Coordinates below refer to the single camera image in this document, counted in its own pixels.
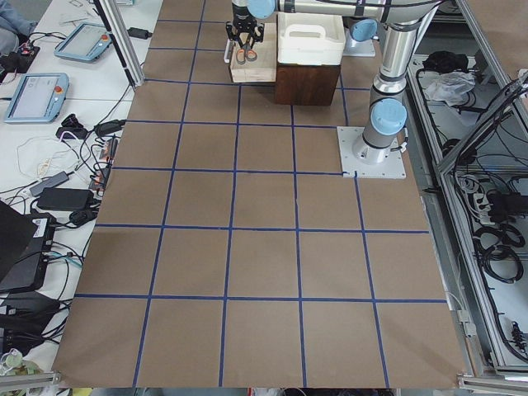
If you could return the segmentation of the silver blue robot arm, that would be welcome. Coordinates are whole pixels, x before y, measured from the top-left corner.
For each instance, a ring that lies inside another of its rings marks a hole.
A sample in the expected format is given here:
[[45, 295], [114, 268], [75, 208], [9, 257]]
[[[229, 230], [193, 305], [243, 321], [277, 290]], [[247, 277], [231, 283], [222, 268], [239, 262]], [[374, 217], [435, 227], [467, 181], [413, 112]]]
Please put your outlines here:
[[[352, 8], [358, 20], [351, 30], [355, 42], [364, 24], [388, 24], [383, 61], [371, 88], [370, 118], [360, 138], [373, 150], [387, 150], [404, 127], [407, 111], [401, 95], [417, 37], [413, 21], [392, 17], [393, 3], [382, 1], [380, 6], [381, 15], [373, 17]], [[278, 104], [331, 104], [346, 46], [341, 12], [294, 1], [234, 1], [232, 10], [225, 28], [226, 62], [233, 73], [273, 73]]]

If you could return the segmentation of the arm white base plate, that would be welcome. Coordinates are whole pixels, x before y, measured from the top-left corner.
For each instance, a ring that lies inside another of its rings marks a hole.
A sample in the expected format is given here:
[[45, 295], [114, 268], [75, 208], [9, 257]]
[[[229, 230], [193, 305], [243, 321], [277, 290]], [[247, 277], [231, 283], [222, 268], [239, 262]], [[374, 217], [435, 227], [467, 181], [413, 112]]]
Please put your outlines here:
[[372, 39], [357, 41], [352, 38], [350, 33], [346, 34], [344, 56], [373, 58], [375, 54], [376, 51]]
[[363, 140], [363, 127], [338, 126], [342, 175], [349, 178], [405, 179], [403, 154], [396, 138], [388, 148], [372, 148]]

